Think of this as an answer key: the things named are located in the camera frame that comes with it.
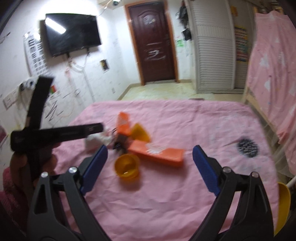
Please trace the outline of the white paper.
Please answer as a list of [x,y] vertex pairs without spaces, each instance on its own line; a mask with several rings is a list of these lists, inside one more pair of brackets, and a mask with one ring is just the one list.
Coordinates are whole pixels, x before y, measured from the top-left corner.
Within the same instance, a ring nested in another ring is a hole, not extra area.
[[84,141],[85,149],[88,152],[92,152],[100,148],[102,145],[108,146],[111,141],[111,136],[105,136],[101,133],[91,134]]

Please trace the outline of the orange cardboard box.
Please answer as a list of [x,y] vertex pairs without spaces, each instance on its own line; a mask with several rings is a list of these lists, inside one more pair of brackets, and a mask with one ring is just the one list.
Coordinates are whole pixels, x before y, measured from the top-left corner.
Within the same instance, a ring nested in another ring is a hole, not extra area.
[[127,150],[141,160],[152,161],[170,167],[180,168],[184,163],[185,150],[183,149],[164,148],[153,143],[134,140]]
[[120,112],[117,116],[116,130],[119,135],[129,137],[131,135],[130,115],[128,113]]

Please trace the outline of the orange plastic cup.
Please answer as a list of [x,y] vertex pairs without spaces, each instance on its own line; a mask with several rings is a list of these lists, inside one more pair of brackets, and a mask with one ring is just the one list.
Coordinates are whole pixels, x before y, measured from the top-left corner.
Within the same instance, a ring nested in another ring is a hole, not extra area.
[[134,154],[121,155],[114,163],[114,171],[124,184],[132,184],[140,180],[139,167],[139,158]]

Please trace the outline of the yellow trash bin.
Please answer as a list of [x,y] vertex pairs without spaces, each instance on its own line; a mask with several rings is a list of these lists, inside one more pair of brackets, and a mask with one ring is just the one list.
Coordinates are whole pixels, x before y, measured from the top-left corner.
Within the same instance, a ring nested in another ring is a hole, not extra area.
[[278,182],[278,193],[278,219],[274,235],[277,235],[286,224],[291,204],[291,194],[287,185]]

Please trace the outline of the eye chart poster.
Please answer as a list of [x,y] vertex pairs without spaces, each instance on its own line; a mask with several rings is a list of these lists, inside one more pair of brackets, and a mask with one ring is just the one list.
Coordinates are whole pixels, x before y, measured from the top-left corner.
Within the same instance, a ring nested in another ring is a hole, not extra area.
[[48,75],[49,69],[39,32],[25,33],[23,36],[23,45],[30,75]]

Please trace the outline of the pink bed sheet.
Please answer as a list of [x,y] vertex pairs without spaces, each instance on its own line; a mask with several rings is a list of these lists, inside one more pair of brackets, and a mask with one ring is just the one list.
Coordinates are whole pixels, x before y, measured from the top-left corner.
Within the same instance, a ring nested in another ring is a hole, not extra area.
[[142,100],[98,102],[73,125],[103,123],[107,132],[120,122],[139,124],[150,140],[131,135],[129,155],[139,158],[139,175],[124,180],[108,159],[86,201],[112,240],[188,240],[205,218],[215,195],[193,161],[201,146],[207,156],[235,173],[257,172],[266,190],[273,222],[278,220],[277,174],[261,123],[239,102]]

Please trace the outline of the pink patterned curtain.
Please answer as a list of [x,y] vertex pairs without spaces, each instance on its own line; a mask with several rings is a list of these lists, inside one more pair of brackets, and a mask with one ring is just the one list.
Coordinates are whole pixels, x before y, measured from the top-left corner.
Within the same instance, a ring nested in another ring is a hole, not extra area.
[[284,142],[295,131],[295,27],[276,11],[256,14],[247,87]]

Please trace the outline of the dark brown wooden door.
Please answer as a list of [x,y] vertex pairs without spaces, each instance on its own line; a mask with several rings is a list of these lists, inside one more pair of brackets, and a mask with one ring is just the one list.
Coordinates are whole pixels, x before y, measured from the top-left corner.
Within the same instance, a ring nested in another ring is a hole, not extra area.
[[167,1],[137,1],[125,5],[141,85],[179,82],[174,32]]

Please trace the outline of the white louvered wardrobe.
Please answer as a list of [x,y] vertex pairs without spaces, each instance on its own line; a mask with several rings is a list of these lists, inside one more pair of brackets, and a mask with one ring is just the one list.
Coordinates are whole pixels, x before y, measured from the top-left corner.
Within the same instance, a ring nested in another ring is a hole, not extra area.
[[234,26],[247,30],[249,60],[255,28],[251,2],[188,1],[188,8],[196,92],[242,93],[248,61],[236,60]]

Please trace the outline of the black hanging bags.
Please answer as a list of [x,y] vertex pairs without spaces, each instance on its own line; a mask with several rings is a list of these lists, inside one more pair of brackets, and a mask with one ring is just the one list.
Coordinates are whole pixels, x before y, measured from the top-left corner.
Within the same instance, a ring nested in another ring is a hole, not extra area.
[[185,4],[185,1],[181,1],[181,7],[179,9],[179,20],[182,26],[184,27],[184,30],[182,31],[182,34],[184,36],[185,41],[191,41],[192,35],[191,31],[189,29],[189,17],[187,12],[187,7]]

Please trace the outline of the wall-mounted black television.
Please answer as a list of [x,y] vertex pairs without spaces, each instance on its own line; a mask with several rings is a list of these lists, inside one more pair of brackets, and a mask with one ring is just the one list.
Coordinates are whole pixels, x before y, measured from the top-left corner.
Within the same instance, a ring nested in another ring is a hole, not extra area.
[[96,16],[46,14],[45,28],[49,51],[53,57],[101,45]]

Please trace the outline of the wooden bunk bed frame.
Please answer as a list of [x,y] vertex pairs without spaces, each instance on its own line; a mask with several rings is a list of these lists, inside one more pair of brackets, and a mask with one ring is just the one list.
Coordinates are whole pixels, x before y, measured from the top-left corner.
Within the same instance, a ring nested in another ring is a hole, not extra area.
[[264,129],[270,132],[270,135],[273,136],[271,139],[278,142],[278,136],[276,135],[275,127],[261,110],[258,101],[256,100],[254,94],[252,93],[252,91],[248,86],[244,88],[242,102],[252,108],[252,110],[258,115],[258,117],[264,124]]

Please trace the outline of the colourful wall chart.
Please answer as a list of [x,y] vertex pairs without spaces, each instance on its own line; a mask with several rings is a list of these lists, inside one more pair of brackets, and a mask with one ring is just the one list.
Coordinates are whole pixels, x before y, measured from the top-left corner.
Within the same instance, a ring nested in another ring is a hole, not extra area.
[[248,34],[246,28],[234,26],[236,60],[240,62],[248,61]]

